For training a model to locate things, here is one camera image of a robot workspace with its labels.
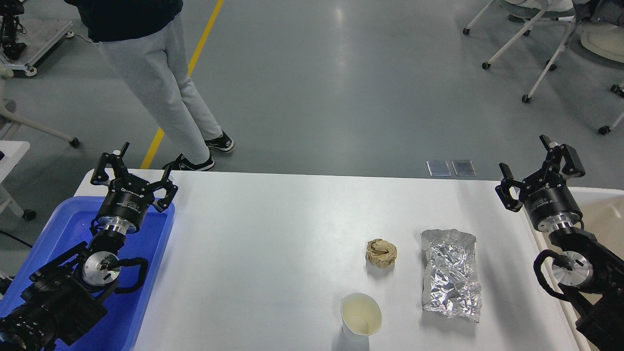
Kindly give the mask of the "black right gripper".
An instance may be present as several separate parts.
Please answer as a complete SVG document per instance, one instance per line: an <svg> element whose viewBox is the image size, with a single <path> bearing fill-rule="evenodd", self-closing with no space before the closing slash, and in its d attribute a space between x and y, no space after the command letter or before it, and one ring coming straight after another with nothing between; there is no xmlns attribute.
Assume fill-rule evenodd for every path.
<svg viewBox="0 0 624 351"><path fill-rule="evenodd" d="M502 180L495 191L507 210L517 213L524 205L533 228L550 233L582 221L583 214L567 181L584 177L586 171L574 147L557 144L546 135L539 136L539 139L547 154L537 171L537 178L518 181L506 163L499 163ZM519 189L519 198L512 197L512 188Z"/></svg>

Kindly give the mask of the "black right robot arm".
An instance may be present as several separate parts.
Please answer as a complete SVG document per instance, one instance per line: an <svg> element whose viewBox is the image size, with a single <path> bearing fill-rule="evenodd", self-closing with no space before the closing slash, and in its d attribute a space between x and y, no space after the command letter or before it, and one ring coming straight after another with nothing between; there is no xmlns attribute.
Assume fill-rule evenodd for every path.
<svg viewBox="0 0 624 351"><path fill-rule="evenodd" d="M546 157L540 169L519 181L509 166L499 165L502 180L495 191L509 211L526 209L533 228L547 233L561 253L545 249L533 262L540 287L579 314L576 330L601 351L623 349L624 263L594 234L577 227L583 213L566 181L583 177L575 148L542 134Z"/></svg>

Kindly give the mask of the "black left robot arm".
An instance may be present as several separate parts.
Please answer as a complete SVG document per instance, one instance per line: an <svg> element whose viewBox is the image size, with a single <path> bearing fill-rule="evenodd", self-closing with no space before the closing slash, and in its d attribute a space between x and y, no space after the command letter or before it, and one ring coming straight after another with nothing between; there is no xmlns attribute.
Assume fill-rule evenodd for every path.
<svg viewBox="0 0 624 351"><path fill-rule="evenodd" d="M145 284L148 259L118 253L127 235L138 233L149 207L159 213L168 209L178 187L169 178L173 162L156 182L130 173L123 162L128 147L101 155L91 184L108 192L91 222L91 241L74 245L29 276L23 303L1 319L3 351L53 351L57 340L71 345L105 317L108 297L134 293Z"/></svg>

